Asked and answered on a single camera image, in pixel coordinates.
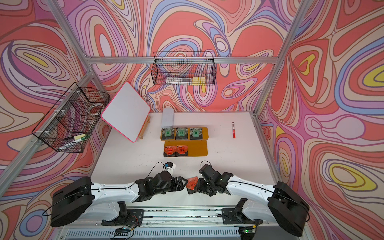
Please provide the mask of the yellow wooden two-tier shelf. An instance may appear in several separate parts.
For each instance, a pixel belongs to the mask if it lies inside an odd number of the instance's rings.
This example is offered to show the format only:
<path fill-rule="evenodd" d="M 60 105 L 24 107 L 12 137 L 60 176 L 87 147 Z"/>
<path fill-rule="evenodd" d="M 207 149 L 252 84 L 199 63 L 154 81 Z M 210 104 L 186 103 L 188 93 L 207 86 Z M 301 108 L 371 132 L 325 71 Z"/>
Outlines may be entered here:
<path fill-rule="evenodd" d="M 209 139 L 208 128 L 206 127 L 192 127 L 192 128 L 202 128 L 203 129 L 203 139 L 202 140 L 190 140 L 190 134 L 188 140 L 166 140 L 164 146 L 179 146 L 187 145 L 189 155 L 186 157 L 206 157 L 208 155 L 208 145 L 207 141 Z"/>

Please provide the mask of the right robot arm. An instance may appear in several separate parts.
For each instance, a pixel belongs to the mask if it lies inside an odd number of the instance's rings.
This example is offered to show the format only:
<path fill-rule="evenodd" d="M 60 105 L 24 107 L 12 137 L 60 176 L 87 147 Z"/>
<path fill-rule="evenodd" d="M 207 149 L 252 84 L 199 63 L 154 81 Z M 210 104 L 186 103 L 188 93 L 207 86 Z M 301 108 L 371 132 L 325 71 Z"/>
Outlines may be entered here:
<path fill-rule="evenodd" d="M 201 193 L 239 196 L 235 208 L 222 209 L 219 215 L 225 225 L 278 224 L 287 233 L 301 237 L 310 219 L 310 207 L 290 186 L 283 182 L 275 185 L 246 181 L 232 173 L 219 173 L 209 164 L 200 168 L 200 178 L 191 178 L 187 184 L 189 194 Z"/>

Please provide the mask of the red tea bag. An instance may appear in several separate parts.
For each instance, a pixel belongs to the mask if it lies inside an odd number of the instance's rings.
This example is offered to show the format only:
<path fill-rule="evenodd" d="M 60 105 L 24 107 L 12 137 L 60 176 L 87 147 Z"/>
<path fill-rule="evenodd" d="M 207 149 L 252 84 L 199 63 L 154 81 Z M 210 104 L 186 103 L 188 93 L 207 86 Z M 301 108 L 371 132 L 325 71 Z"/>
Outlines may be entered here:
<path fill-rule="evenodd" d="M 179 145 L 176 147 L 176 157 L 186 157 L 189 155 L 187 145 Z"/>
<path fill-rule="evenodd" d="M 198 183 L 198 177 L 192 177 L 188 179 L 187 189 L 193 191 Z"/>
<path fill-rule="evenodd" d="M 164 158 L 176 157 L 176 146 L 164 146 L 163 156 Z"/>

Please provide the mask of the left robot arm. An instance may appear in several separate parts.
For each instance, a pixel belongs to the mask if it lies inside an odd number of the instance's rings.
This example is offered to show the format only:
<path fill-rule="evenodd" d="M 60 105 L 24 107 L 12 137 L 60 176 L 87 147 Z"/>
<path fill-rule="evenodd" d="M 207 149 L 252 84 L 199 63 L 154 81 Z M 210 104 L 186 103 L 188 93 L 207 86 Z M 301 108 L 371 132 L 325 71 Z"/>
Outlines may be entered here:
<path fill-rule="evenodd" d="M 130 184 L 103 185 L 82 177 L 53 194 L 52 207 L 47 210 L 52 227 L 62 227 L 78 219 L 114 221 L 125 216 L 127 203 L 149 201 L 153 196 L 182 191 L 188 183 L 162 171 L 154 177 Z"/>

